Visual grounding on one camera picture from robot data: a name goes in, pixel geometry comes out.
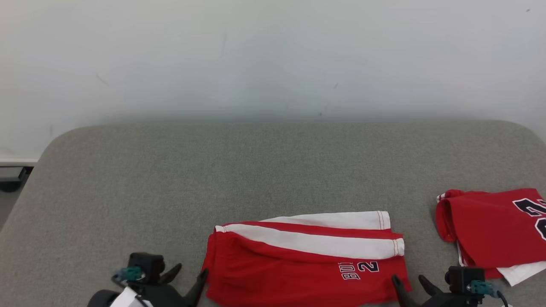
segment red fabric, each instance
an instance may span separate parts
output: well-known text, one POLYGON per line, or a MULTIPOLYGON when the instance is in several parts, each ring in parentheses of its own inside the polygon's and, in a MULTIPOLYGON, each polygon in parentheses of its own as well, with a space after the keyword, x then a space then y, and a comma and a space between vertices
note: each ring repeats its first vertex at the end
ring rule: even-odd
POLYGON ((445 241, 458 241, 462 258, 469 266, 485 268, 487 278, 502 276, 496 268, 546 261, 546 240, 536 227, 546 214, 521 210, 514 201, 522 199, 546 209, 532 188, 500 193, 449 190, 436 207, 438 233, 445 241))
MULTIPOLYGON (((337 229, 286 223, 245 222, 282 231, 350 238, 398 239, 385 230, 337 229)), ((209 237, 203 269, 210 273, 207 296, 223 307, 357 307, 396 300, 391 277, 396 274, 410 291, 402 256, 382 260, 349 259, 289 250, 248 240, 233 232, 209 237), (377 262, 379 271, 358 269, 359 262, 377 262), (347 279, 343 273, 357 274, 347 279)))

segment gray floor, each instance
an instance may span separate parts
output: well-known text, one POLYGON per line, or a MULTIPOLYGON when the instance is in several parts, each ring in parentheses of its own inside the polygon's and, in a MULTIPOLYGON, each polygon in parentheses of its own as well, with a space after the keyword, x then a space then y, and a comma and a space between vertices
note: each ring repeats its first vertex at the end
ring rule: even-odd
POLYGON ((0 230, 2 230, 2 227, 4 226, 5 221, 8 219, 9 213, 11 212, 13 205, 15 205, 15 202, 19 198, 19 194, 21 194, 21 191, 23 190, 25 186, 27 178, 25 178, 19 190, 15 192, 6 193, 3 191, 0 191, 0 230))

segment gray fabric surface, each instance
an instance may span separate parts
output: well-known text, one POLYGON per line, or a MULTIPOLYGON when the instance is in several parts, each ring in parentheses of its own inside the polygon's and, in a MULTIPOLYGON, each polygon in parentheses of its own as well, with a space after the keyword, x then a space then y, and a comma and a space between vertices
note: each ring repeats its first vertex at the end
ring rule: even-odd
MULTIPOLYGON (((134 251, 182 262, 173 285, 185 293, 214 225, 366 210, 389 211, 404 234, 423 302, 418 274, 446 291, 457 264, 436 233, 435 197, 522 187, 546 195, 546 146, 508 122, 77 129, 44 152, 0 232, 0 306, 86 306, 116 290, 109 278, 134 251)), ((544 289, 546 272, 505 294, 515 307, 546 306, 544 289)))

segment wall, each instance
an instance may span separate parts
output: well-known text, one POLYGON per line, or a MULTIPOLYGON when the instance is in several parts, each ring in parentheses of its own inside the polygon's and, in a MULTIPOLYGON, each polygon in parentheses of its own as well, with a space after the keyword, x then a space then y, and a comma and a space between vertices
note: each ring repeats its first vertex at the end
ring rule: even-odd
POLYGON ((504 119, 546 139, 546 2, 4 0, 0 162, 106 122, 504 119))

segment white baseboard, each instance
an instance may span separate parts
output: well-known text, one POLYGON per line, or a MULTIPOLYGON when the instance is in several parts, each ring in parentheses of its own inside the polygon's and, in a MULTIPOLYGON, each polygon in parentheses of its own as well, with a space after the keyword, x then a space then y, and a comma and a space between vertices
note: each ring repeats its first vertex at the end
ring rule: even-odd
POLYGON ((23 166, 33 167, 38 163, 38 158, 0 158, 0 167, 2 166, 23 166))

